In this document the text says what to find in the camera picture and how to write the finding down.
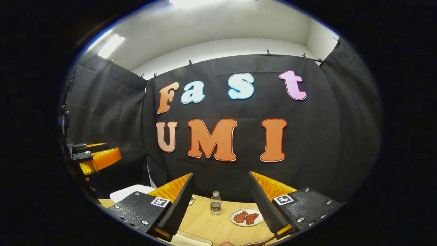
pink letter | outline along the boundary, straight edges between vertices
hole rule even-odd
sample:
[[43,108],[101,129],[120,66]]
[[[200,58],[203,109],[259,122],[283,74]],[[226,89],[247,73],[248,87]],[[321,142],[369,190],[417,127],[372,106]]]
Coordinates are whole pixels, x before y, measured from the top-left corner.
[[306,98],[306,92],[300,91],[298,81],[302,82],[302,77],[296,76],[291,70],[279,75],[280,79],[285,80],[285,86],[287,87],[288,95],[294,100],[301,101]]

white plate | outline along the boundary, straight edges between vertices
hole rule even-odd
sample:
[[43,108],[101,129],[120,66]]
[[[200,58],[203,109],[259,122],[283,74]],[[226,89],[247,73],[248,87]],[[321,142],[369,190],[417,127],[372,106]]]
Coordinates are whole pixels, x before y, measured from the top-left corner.
[[[239,223],[235,222],[233,219],[234,219],[235,215],[237,215],[237,214],[239,214],[239,213],[241,213],[243,211],[246,211],[247,215],[254,214],[254,213],[257,213],[259,215],[255,219],[254,223],[251,224],[251,225],[246,225],[246,223],[247,223],[246,220],[244,220],[243,223],[239,224]],[[256,208],[242,208],[242,209],[236,210],[233,213],[231,213],[231,216],[229,216],[229,219],[231,219],[232,223],[234,223],[235,225],[239,225],[239,226],[253,226],[253,225],[257,225],[257,224],[259,224],[259,223],[264,221],[264,218],[263,218],[262,214]]]
[[144,185],[133,185],[109,194],[109,198],[113,200],[115,203],[117,203],[125,199],[127,196],[134,193],[135,191],[139,191],[141,193],[147,194],[154,189],[155,188],[144,186]]

steak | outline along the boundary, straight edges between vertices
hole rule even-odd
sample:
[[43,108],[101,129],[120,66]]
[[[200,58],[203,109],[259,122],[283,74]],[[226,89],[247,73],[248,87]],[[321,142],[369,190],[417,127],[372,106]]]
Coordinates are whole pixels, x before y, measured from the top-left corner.
[[255,219],[258,218],[260,214],[249,214],[246,216],[246,225],[251,225],[254,223]]
[[239,223],[239,224],[241,224],[241,223],[244,222],[244,218],[246,217],[246,215],[247,215],[247,212],[246,212],[246,211],[243,211],[243,212],[241,212],[241,213],[239,213],[239,214],[236,214],[236,215],[234,216],[234,221],[237,222],[237,223]]

binder clip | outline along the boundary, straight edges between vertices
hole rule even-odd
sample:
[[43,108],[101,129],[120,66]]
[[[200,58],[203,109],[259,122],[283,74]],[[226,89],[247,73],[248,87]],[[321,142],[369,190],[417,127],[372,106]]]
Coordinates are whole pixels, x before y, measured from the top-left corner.
[[[335,39],[335,40],[337,40],[336,38],[334,38],[334,37],[332,37],[333,39]],[[339,43],[339,44],[341,44],[341,41],[339,41],[339,40],[337,40],[337,42]]]
[[318,60],[319,62],[321,62],[321,64],[320,65],[326,65],[326,63],[322,60],[322,59],[320,59],[319,58],[319,60]]

table surface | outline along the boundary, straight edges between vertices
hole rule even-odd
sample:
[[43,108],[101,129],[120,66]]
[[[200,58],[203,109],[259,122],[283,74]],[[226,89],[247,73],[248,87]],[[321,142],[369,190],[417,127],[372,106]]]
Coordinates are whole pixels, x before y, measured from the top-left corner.
[[[219,216],[212,216],[209,210],[210,198],[195,195],[192,205],[189,205],[179,230],[212,241],[213,246],[230,241],[235,246],[243,246],[250,242],[266,241],[273,237],[265,221],[254,226],[235,225],[230,220],[230,215],[241,208],[258,208],[256,203],[240,203],[222,201],[222,212]],[[104,207],[110,207],[115,203],[111,199],[99,199]],[[266,245],[277,242],[273,239]]]

